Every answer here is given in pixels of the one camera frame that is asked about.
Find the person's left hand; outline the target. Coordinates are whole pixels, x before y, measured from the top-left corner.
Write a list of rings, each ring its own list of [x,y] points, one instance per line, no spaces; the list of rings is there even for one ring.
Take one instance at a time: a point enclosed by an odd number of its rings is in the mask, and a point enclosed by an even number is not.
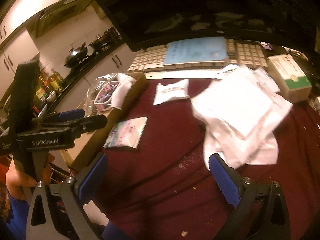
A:
[[[54,160],[55,157],[51,153],[48,153],[46,165],[42,171],[41,177],[41,180],[44,181],[47,185],[50,184],[52,175],[52,168],[50,165]],[[8,193],[12,196],[12,198],[16,200],[26,200],[23,187],[31,188],[35,187],[37,184],[37,181],[33,177],[27,175],[22,171],[19,171],[15,167],[14,160],[12,160],[10,163],[5,181]]]

